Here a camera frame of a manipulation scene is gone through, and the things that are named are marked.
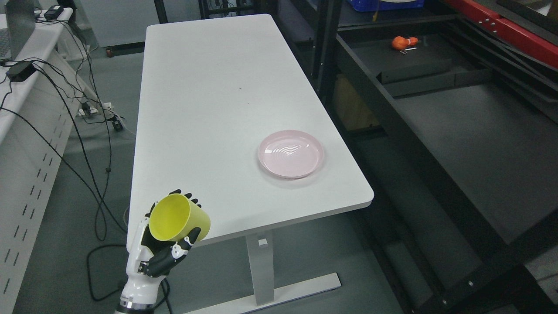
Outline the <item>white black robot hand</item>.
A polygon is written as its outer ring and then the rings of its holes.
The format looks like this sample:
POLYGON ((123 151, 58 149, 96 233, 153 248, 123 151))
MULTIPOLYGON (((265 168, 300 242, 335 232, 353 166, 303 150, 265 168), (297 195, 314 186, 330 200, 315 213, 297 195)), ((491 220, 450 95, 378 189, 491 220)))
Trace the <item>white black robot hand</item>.
MULTIPOLYGON (((170 194, 185 195, 201 207, 191 193, 183 193, 178 189, 170 194)), ((194 244, 201 241, 198 240, 201 232, 199 227, 195 227, 179 241, 156 240, 151 235, 148 224, 157 202, 143 215, 132 235, 126 266, 127 282, 120 294, 115 310, 117 314, 153 314, 162 282, 172 268, 185 259, 194 244)))

